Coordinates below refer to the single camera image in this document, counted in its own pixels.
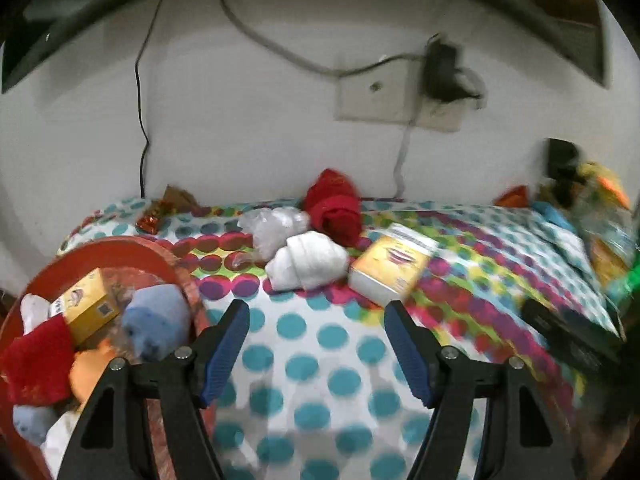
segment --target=box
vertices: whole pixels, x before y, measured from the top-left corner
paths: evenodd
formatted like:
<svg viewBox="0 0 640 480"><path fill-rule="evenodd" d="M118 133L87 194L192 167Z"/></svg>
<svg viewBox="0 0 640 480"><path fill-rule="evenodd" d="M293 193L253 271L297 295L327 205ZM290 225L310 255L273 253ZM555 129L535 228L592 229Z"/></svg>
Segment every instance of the box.
<svg viewBox="0 0 640 480"><path fill-rule="evenodd" d="M100 269L89 272L51 303L50 317L62 313L76 345L118 315L115 300L104 286Z"/></svg>
<svg viewBox="0 0 640 480"><path fill-rule="evenodd" d="M391 224L353 263L349 286L381 306L393 300L404 302L437 247L435 240Z"/></svg>

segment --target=screw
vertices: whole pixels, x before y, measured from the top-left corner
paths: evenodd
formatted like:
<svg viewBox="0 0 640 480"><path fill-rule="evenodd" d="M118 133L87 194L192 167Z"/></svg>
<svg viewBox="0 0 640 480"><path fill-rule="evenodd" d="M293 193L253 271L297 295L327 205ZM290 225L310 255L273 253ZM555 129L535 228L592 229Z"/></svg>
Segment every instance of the screw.
<svg viewBox="0 0 640 480"><path fill-rule="evenodd" d="M509 366L516 370L522 370L524 368L524 361L517 356L509 357Z"/></svg>
<svg viewBox="0 0 640 480"><path fill-rule="evenodd" d="M174 355L177 359L187 359L192 352L193 350L191 350L191 347L181 346L174 352Z"/></svg>
<svg viewBox="0 0 640 480"><path fill-rule="evenodd" d="M117 372L118 370L122 370L124 368L125 363L126 361L122 357L116 357L115 359L109 361L109 368L114 372Z"/></svg>
<svg viewBox="0 0 640 480"><path fill-rule="evenodd" d="M445 359L456 359L458 357L458 355L460 354L460 352L458 351L457 348L453 347L453 346L445 346L442 349L442 356Z"/></svg>

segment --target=red cloth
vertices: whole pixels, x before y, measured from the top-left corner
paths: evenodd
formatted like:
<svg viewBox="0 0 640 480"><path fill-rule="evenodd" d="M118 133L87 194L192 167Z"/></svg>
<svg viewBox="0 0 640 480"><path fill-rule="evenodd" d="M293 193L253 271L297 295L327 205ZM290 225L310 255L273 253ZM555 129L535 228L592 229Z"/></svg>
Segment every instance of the red cloth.
<svg viewBox="0 0 640 480"><path fill-rule="evenodd" d="M316 231L334 242L353 247L360 238L360 199L351 181L338 171L327 168L306 192L303 209L311 216Z"/></svg>
<svg viewBox="0 0 640 480"><path fill-rule="evenodd" d="M69 370L74 343L62 314L14 339L0 356L0 369L14 404L50 406L71 396Z"/></svg>

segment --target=wall outlet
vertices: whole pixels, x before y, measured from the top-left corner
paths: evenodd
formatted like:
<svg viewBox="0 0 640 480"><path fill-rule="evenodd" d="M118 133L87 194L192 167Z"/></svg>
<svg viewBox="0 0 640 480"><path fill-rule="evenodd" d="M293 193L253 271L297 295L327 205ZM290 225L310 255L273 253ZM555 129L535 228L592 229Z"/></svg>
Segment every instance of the wall outlet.
<svg viewBox="0 0 640 480"><path fill-rule="evenodd" d="M467 106L468 100L466 99L444 104L440 101L423 98L415 125L426 130L450 134L458 132L462 126L462 118L465 116Z"/></svg>
<svg viewBox="0 0 640 480"><path fill-rule="evenodd" d="M337 84L336 118L406 123L411 118L418 63L398 59Z"/></svg>

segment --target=bed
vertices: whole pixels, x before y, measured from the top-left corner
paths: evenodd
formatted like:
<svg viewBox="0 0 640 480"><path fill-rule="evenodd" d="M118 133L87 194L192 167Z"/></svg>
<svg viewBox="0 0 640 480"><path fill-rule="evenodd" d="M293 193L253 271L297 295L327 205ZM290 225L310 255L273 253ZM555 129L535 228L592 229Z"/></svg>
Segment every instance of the bed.
<svg viewBox="0 0 640 480"><path fill-rule="evenodd" d="M252 248L238 217L297 202L185 210L150 236L135 227L150 202L125 200L85 219L60 252L105 236L143 236L173 251L194 277L204 323L216 323L233 298L248 303L250 331L218 401L212 436L229 480L405 478L431 411L410 393L382 309L344 282L276 293L263 268L234 265ZM434 238L438 251L406 302L414 320L471 358L518 355L559 420L572 425L584 381L549 356L518 311L531 297L614 332L580 238L531 210L496 206L365 200L362 221L353 258L393 222ZM476 400L459 480L474 477L483 416L484 400Z"/></svg>

